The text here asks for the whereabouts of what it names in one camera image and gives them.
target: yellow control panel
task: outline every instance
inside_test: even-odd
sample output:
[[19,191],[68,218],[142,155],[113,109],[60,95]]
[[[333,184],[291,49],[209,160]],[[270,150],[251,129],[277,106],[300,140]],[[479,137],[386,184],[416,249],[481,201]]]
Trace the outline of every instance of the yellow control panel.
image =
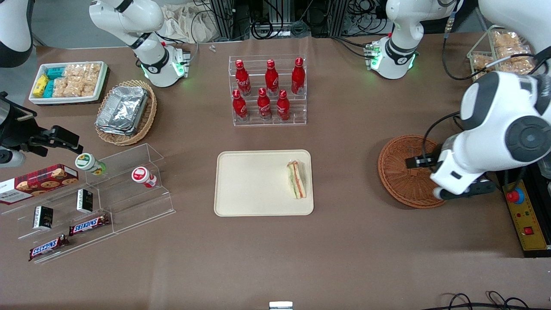
[[[503,186],[503,192],[505,193],[514,185],[515,183],[511,183]],[[522,249],[524,251],[547,250],[547,243],[526,194],[523,180],[520,181],[515,191],[505,194],[505,200],[509,206]]]

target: red cookie box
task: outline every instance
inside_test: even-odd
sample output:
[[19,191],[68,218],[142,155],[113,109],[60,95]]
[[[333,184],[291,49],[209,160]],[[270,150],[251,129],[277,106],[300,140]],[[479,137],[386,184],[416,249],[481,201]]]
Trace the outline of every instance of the red cookie box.
[[78,172],[63,164],[56,164],[0,182],[0,204],[11,205],[76,182]]

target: coca-cola bottle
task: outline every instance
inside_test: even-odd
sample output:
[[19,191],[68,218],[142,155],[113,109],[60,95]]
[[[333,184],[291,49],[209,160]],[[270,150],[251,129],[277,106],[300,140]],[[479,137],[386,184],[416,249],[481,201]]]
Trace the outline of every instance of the coca-cola bottle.
[[234,97],[234,111],[237,116],[237,120],[240,122],[249,120],[249,112],[247,111],[245,100],[241,97],[239,90],[235,89],[232,96]]
[[277,96],[279,92],[279,74],[276,71],[276,63],[273,59],[268,59],[266,62],[266,88],[268,88],[268,96]]
[[241,91],[243,96],[248,96],[251,94],[251,79],[249,78],[249,73],[245,70],[245,65],[243,65],[243,60],[238,59],[235,61],[235,79],[237,80],[237,87]]
[[290,104],[289,99],[287,99],[287,92],[282,89],[279,91],[279,99],[277,100],[277,115],[283,122],[290,119],[289,107]]
[[260,118],[263,121],[269,121],[272,119],[272,111],[270,110],[270,98],[266,96],[266,88],[261,87],[258,90],[258,111],[260,112]]
[[304,64],[304,59],[298,57],[295,59],[295,68],[291,74],[291,92],[295,95],[304,94],[304,80],[306,78],[306,73],[302,65]]

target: brown table surface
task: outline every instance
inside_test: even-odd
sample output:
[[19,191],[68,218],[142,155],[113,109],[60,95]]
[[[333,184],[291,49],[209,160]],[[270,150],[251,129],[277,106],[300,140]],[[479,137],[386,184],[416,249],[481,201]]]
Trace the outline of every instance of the brown table surface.
[[[480,34],[456,34],[451,68],[467,74],[464,55]],[[357,42],[368,42],[366,38]],[[424,131],[459,108],[470,82],[447,77],[441,35],[426,35],[408,74],[389,81],[330,39],[249,40],[202,45],[190,77],[154,88],[159,107],[150,143],[175,214],[44,265],[28,263],[17,221],[0,217],[0,304],[13,309],[266,309],[291,300],[296,309],[420,309],[486,290],[551,307],[551,260],[524,259],[500,193],[414,210],[394,200],[377,174],[377,156],[392,137]],[[105,61],[108,88],[144,79],[131,49],[40,48],[39,63]],[[230,55],[305,53],[308,124],[235,128],[228,95]],[[94,131],[98,105],[40,108],[43,127],[80,135],[102,158],[126,148]],[[445,122],[431,136],[456,129]],[[214,214],[217,156],[222,151],[306,149],[312,155],[315,207],[308,216],[222,218]],[[74,154],[33,154],[2,179]]]

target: wicker basket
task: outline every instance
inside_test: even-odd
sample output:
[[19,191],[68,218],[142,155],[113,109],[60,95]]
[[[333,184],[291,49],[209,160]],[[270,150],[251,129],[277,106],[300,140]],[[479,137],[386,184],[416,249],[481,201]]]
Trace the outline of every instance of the wicker basket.
[[[129,86],[129,87],[142,87],[148,91],[148,97],[147,102],[145,103],[146,106],[143,110],[142,119],[139,122],[138,125],[138,131],[133,136],[124,136],[124,135],[114,135],[112,133],[107,133],[99,130],[99,128],[96,127],[96,132],[100,136],[100,138],[109,143],[113,143],[115,145],[119,146],[126,146],[126,145],[132,145],[147,135],[147,132],[151,128],[151,125],[153,124],[153,119],[155,118],[155,113],[157,112],[157,99],[155,98],[155,94],[153,93],[153,90],[151,89],[151,86],[147,85],[145,82],[142,81],[126,81],[120,83],[118,86]],[[101,106],[98,111],[98,115],[101,113],[101,110],[105,106],[105,102],[107,101],[107,97],[113,92],[113,87],[109,94],[107,94],[103,101],[101,102]]]
[[[398,201],[418,209],[430,209],[444,204],[433,196],[437,184],[430,179],[428,168],[406,168],[406,159],[421,154],[423,137],[404,135],[389,141],[379,154],[379,177],[388,192]],[[436,147],[436,142],[426,140],[426,152]]]

